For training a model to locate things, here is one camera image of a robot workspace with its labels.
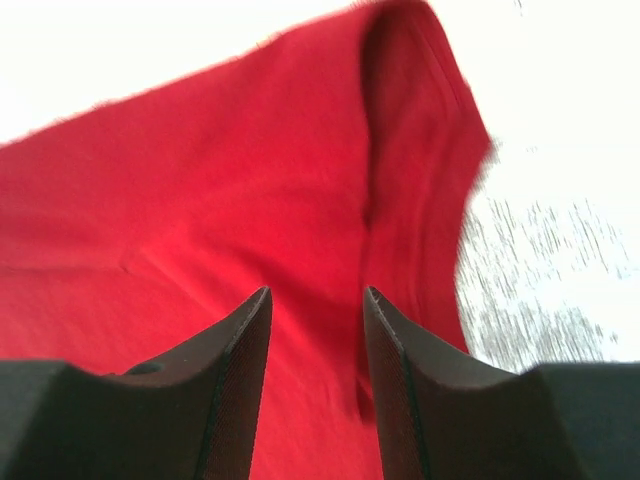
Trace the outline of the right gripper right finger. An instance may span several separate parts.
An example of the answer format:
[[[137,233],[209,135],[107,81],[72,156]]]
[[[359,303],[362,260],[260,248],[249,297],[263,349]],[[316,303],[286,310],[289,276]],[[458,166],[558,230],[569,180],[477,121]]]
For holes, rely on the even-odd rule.
[[[637,363],[514,374],[425,330],[375,288],[363,307],[386,478],[638,478]]]

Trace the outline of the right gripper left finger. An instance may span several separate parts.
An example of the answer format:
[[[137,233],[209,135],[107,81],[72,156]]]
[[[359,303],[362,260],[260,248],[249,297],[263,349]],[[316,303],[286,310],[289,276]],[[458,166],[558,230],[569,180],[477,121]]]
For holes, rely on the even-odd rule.
[[[272,319],[261,288],[223,320],[124,374],[1,365],[5,479],[245,479]]]

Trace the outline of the dark red t shirt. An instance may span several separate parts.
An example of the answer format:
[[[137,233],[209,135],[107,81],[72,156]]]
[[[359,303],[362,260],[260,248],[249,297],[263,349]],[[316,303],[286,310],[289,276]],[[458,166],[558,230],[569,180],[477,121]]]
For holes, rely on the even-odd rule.
[[[362,298],[465,344],[454,272],[489,136],[422,1],[302,25],[1,151],[1,354],[130,367],[267,286],[251,475],[378,479]]]

